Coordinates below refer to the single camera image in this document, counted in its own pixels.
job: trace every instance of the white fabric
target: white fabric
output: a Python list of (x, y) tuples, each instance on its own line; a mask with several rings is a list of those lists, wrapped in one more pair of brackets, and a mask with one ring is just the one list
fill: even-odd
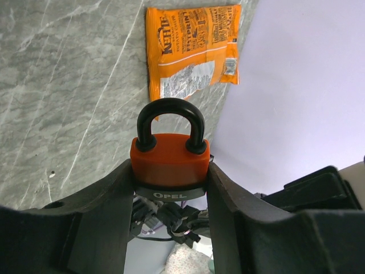
[(185, 244), (176, 244), (167, 259), (165, 274), (211, 274), (208, 268), (210, 257), (189, 248)]

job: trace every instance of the cable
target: cable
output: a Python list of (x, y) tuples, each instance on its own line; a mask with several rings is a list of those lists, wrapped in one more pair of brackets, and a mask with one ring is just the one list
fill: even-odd
[(173, 241), (173, 238), (140, 237), (140, 236), (137, 236), (134, 234), (132, 234), (132, 235), (133, 235), (133, 237), (135, 237), (137, 239), (145, 240), (145, 241)]
[(159, 226), (157, 226), (156, 228), (151, 228), (149, 231), (146, 231), (144, 229), (141, 230), (142, 234), (143, 235), (149, 235), (149, 234), (155, 234), (155, 232), (157, 230), (159, 230), (160, 228), (164, 227), (165, 225), (164, 224), (160, 224)]

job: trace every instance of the white wall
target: white wall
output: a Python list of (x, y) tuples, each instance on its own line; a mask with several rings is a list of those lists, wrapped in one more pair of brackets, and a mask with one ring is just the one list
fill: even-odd
[[(165, 227), (151, 237), (169, 238)], [(175, 246), (174, 241), (156, 242), (133, 239), (127, 245), (124, 274), (158, 274)]]
[(260, 0), (212, 144), (251, 192), (365, 155), (365, 1)]

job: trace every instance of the wire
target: wire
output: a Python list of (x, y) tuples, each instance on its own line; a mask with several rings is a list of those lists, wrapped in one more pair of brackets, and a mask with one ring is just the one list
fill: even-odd
[(173, 241), (173, 238), (155, 238), (155, 237), (140, 237), (137, 235), (132, 234), (133, 237), (140, 239), (140, 240), (145, 240), (145, 241)]
[[(186, 206), (186, 203), (187, 203), (188, 201), (181, 201), (181, 203), (180, 203), (180, 207), (181, 208), (184, 208), (185, 206)], [(148, 231), (146, 231), (146, 230), (144, 230), (144, 229), (142, 229), (141, 230), (141, 233), (143, 234), (143, 235), (149, 235), (149, 234), (151, 234), (151, 233), (153, 233), (153, 234), (155, 234), (155, 232), (157, 231), (157, 230), (159, 230), (159, 229), (161, 229), (162, 227), (164, 227), (165, 225), (164, 224), (160, 224), (160, 225), (157, 225), (155, 228), (151, 228), (150, 230), (148, 230)]]

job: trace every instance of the black plastic part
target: black plastic part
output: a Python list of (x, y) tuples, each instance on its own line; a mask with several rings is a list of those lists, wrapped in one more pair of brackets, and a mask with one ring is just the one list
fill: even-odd
[(214, 163), (208, 180), (217, 274), (364, 273), (365, 212), (289, 213), (235, 184)]
[[(128, 160), (44, 209), (0, 207), (0, 273), (123, 273), (132, 180)], [(209, 164), (207, 188), (216, 274), (364, 273), (365, 212), (289, 213), (243, 189), (214, 163)], [(178, 229), (185, 231), (184, 216), (196, 212), (179, 210), (183, 222)], [(187, 228), (192, 221), (186, 221)], [(184, 237), (188, 244), (198, 240), (195, 233)]]
[(192, 212), (186, 220), (192, 232), (210, 238), (208, 210)]
[(151, 213), (152, 210), (141, 200), (133, 202), (128, 241), (132, 240), (134, 235), (139, 235), (141, 233), (142, 226)]
[(361, 209), (348, 182), (333, 166), (325, 167), (284, 186), (262, 200), (290, 212), (303, 209)]
[(162, 202), (179, 202), (187, 201), (202, 197), (205, 195), (205, 183), (195, 184), (189, 187), (156, 187), (144, 184), (135, 180), (133, 184), (136, 194), (146, 197), (150, 200), (158, 200)]
[(167, 233), (175, 242), (186, 244), (192, 248), (195, 241), (200, 241), (200, 237), (194, 232), (185, 234), (185, 232), (190, 231), (187, 220), (190, 216), (198, 214), (199, 212), (200, 210), (188, 205), (181, 208), (176, 203), (164, 203), (157, 212), (157, 218), (166, 225)]
[(191, 131), (190, 138), (186, 141), (186, 149), (194, 154), (203, 154), (206, 150), (204, 117), (196, 106), (177, 98), (159, 99), (141, 110), (137, 120), (138, 140), (136, 147), (138, 150), (147, 152), (155, 147), (156, 138), (151, 133), (151, 123), (155, 117), (168, 113), (178, 114), (189, 120)]
[(43, 209), (0, 206), (0, 273), (123, 273), (133, 203), (126, 160)]

